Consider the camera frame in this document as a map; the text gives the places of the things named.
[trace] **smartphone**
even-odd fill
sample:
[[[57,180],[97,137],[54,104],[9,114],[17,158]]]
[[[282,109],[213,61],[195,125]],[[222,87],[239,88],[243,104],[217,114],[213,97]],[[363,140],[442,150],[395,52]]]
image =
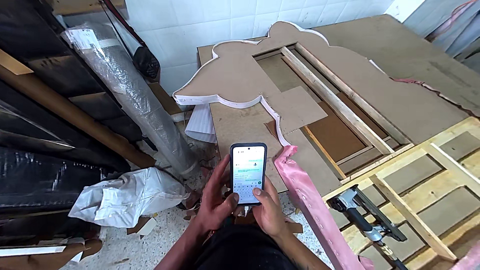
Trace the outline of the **smartphone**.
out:
[[[264,188],[267,145],[244,143],[230,146],[230,183],[240,196],[239,206],[260,205],[253,189]]]

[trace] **person's right hand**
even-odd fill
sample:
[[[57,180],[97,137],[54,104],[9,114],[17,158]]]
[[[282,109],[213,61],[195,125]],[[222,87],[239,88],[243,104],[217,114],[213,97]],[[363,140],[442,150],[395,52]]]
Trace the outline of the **person's right hand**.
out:
[[[263,232],[276,238],[290,233],[285,224],[285,217],[278,199],[278,192],[268,177],[265,176],[265,190],[253,189],[253,195],[262,204],[253,207],[253,216]]]

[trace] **hand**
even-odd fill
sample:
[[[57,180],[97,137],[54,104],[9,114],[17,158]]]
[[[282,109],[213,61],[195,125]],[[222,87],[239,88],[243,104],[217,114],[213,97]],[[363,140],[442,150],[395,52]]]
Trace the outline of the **hand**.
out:
[[[272,238],[291,233],[285,224],[284,214],[278,199],[278,192],[268,177],[265,176],[265,190],[253,189],[253,195],[262,204],[253,207],[253,216],[263,232]]]
[[[230,178],[229,171],[225,171],[230,162],[230,155],[226,155],[214,169],[202,194],[202,202],[193,222],[200,225],[205,232],[220,228],[223,220],[237,207],[239,195],[230,194],[225,201],[222,199],[222,187]]]

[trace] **terrazzo floor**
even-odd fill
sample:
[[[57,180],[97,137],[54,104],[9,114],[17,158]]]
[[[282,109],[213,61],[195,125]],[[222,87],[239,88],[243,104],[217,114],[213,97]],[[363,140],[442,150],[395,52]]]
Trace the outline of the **terrazzo floor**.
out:
[[[202,165],[213,165],[216,162],[216,158],[212,158],[215,152],[214,145],[187,137],[183,132],[185,130],[184,122],[176,123],[176,125],[195,154],[203,160],[201,161]],[[161,167],[168,164],[159,153],[152,151],[146,145],[140,145],[139,147],[159,160]],[[202,184],[202,177],[198,175],[186,179],[185,182],[190,187],[196,188]],[[279,197],[283,212],[293,221],[303,225],[303,233],[297,234],[297,238],[333,269],[324,249],[313,234],[303,214],[301,212],[295,214],[295,207],[287,193],[281,193]],[[99,236],[103,241],[102,249],[79,263],[68,262],[61,270],[153,269],[187,228],[189,222],[183,219],[184,216],[185,213],[179,208],[170,208],[159,212],[158,216],[155,217],[156,227],[142,239],[136,234],[127,235],[126,229],[102,227]]]

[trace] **phone case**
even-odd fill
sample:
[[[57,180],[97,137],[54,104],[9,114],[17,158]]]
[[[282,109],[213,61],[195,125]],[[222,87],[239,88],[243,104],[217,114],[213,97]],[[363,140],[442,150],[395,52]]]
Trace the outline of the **phone case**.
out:
[[[267,161],[267,145],[264,143],[238,143],[233,144],[230,146],[230,186],[233,190],[233,148],[235,147],[248,147],[248,146],[263,146],[265,148],[264,153],[264,170],[262,172],[262,189],[265,187],[265,167]],[[261,205],[261,203],[242,203],[238,204],[238,206],[255,206]]]

